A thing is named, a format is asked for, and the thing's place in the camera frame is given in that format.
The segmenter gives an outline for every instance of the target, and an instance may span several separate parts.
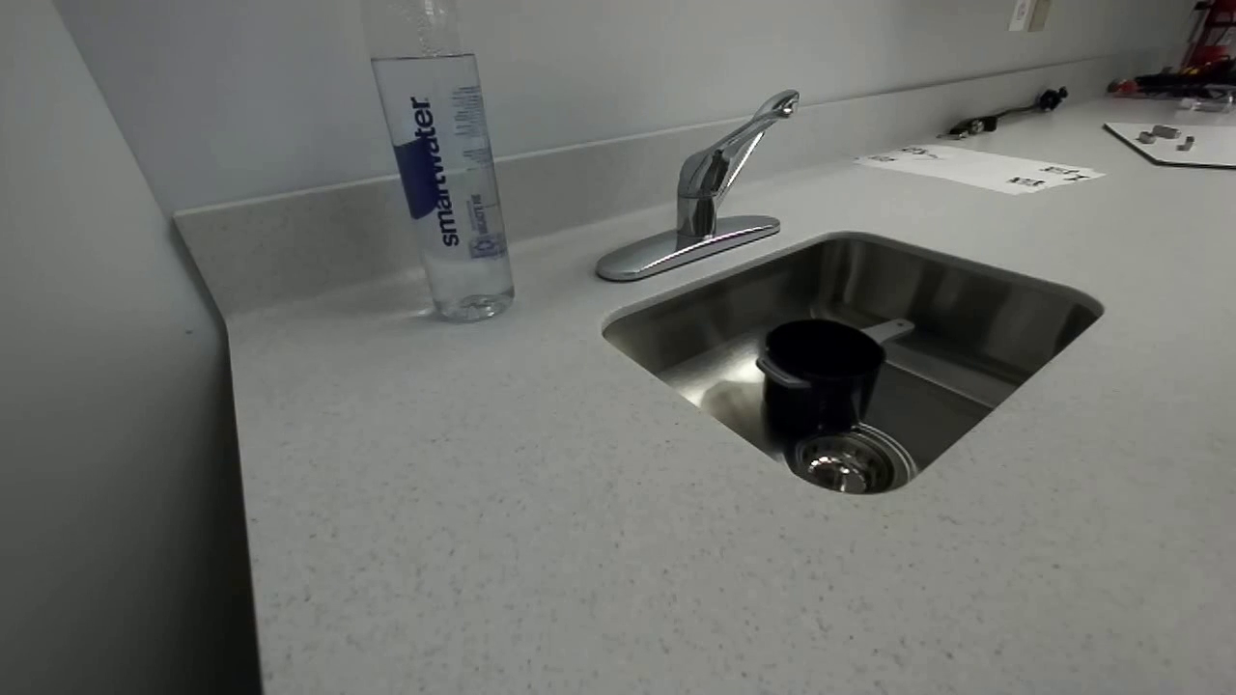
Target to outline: stainless steel sink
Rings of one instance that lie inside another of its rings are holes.
[[[764,435],[757,344],[799,316],[854,327],[916,326],[885,344],[871,425],[927,468],[1074,344],[1102,305],[1065,285],[882,235],[831,235],[626,314],[605,326],[605,341],[752,449],[782,455]]]

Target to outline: faucet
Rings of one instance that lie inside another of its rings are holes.
[[[595,276],[605,283],[641,283],[672,268],[764,238],[782,233],[774,217],[717,217],[728,191],[760,147],[764,132],[796,116],[799,94],[774,94],[741,128],[717,142],[696,152],[681,170],[678,229],[653,238],[629,245],[600,259]]]
[[[760,147],[764,132],[775,121],[796,116],[799,94],[774,94],[752,121],[717,138],[707,152],[696,152],[681,170],[681,247],[698,245],[717,226],[717,201],[746,170],[751,155]]]

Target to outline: quartz countertop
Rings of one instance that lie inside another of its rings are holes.
[[[1077,103],[963,147],[1105,177],[1001,197],[859,164],[737,191],[775,238],[639,285],[647,209],[514,247],[517,305],[414,283],[229,322],[266,695],[1236,691],[1236,175]],[[1074,285],[1105,316],[882,498],[814,492],[603,341],[835,233]]]

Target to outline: sink drain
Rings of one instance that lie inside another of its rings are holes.
[[[875,425],[799,442],[783,460],[799,480],[840,493],[885,493],[921,477],[916,455]]]

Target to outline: water bottle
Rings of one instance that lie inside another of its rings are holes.
[[[492,322],[509,310],[509,259],[475,53],[451,0],[369,0],[375,80],[421,238],[432,314]]]

